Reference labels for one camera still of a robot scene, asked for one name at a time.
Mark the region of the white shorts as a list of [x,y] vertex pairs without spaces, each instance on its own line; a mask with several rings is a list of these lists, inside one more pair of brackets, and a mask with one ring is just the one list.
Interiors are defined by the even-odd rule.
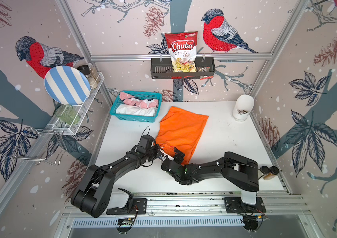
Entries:
[[156,111],[157,108],[140,108],[137,106],[131,106],[126,104],[121,104],[116,108],[116,114],[146,117],[154,117],[156,115]]

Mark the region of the pink patterned garment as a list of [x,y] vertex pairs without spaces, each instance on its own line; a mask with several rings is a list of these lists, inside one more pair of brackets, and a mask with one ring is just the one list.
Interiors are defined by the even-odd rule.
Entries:
[[136,107],[143,108],[143,109],[158,107],[158,99],[140,100],[125,92],[121,92],[119,95],[119,98],[123,101],[124,104],[130,105],[130,106],[136,106]]

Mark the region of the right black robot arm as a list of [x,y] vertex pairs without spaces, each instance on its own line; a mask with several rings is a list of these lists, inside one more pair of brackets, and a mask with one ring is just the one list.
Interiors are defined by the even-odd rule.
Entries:
[[184,153],[174,149],[175,156],[170,157],[161,151],[158,158],[162,161],[161,169],[172,176],[181,185],[193,185],[206,179],[224,178],[240,188],[242,203],[255,206],[259,191],[258,164],[256,161],[233,152],[203,164],[186,164]]

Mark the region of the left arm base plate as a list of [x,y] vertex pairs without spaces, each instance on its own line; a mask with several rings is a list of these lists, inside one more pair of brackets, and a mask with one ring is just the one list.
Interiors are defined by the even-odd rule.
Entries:
[[129,215],[129,214],[146,214],[147,199],[134,198],[129,200],[123,208],[110,208],[106,210],[107,215]]

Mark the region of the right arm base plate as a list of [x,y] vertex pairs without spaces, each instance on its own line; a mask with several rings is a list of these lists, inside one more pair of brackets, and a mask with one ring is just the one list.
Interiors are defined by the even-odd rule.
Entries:
[[225,197],[223,200],[227,213],[243,215],[266,213],[266,208],[261,197],[256,197],[256,204],[254,205],[243,203],[240,197]]

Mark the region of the orange garment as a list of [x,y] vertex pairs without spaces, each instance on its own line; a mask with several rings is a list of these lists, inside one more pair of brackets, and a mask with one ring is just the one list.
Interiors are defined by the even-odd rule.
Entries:
[[189,164],[202,136],[208,116],[171,107],[160,121],[156,143],[173,157],[174,149],[185,154],[182,165]]

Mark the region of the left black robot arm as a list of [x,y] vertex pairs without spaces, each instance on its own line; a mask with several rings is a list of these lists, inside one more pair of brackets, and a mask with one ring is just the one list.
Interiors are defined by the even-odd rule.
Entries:
[[119,178],[162,155],[152,136],[141,136],[139,143],[122,158],[103,166],[89,166],[71,197],[71,204],[81,212],[98,218],[107,209],[114,183]]

